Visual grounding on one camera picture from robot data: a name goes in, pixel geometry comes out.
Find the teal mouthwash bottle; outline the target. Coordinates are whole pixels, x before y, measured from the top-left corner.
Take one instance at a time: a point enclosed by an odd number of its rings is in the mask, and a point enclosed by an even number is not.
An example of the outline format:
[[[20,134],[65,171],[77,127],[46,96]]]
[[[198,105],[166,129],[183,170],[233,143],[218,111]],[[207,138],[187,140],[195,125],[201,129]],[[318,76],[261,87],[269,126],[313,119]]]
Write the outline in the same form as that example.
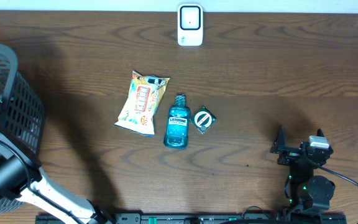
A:
[[[186,106],[186,96],[179,94],[175,104],[168,111],[167,128],[163,143],[174,149],[185,149],[188,145],[190,109]]]

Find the yellow snack bag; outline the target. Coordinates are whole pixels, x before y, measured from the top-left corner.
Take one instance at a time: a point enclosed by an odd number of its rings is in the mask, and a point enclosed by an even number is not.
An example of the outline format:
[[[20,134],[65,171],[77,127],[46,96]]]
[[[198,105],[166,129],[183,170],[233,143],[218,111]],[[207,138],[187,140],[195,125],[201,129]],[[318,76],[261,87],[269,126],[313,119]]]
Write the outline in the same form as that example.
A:
[[[169,80],[168,77],[142,75],[133,70],[127,100],[114,125],[144,136],[153,136],[153,117]]]

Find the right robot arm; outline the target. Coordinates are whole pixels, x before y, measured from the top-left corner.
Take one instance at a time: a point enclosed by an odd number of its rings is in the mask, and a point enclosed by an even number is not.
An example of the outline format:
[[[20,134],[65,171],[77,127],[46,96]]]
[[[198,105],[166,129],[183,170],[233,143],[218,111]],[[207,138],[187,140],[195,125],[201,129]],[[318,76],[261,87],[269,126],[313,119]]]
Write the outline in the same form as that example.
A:
[[[314,175],[314,170],[325,165],[333,153],[322,130],[299,147],[290,147],[285,145],[284,129],[280,126],[270,152],[278,154],[277,164],[289,167],[284,191],[290,206],[278,218],[286,222],[322,223],[336,188],[329,179]]]

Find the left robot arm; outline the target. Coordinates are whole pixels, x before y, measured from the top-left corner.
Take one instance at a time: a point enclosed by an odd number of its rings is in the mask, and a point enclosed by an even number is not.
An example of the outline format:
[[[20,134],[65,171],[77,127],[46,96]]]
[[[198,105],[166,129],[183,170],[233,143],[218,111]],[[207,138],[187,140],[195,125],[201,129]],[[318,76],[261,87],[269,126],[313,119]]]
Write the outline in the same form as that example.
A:
[[[31,203],[64,223],[113,223],[89,200],[71,194],[50,180],[38,156],[0,126],[0,198]]]

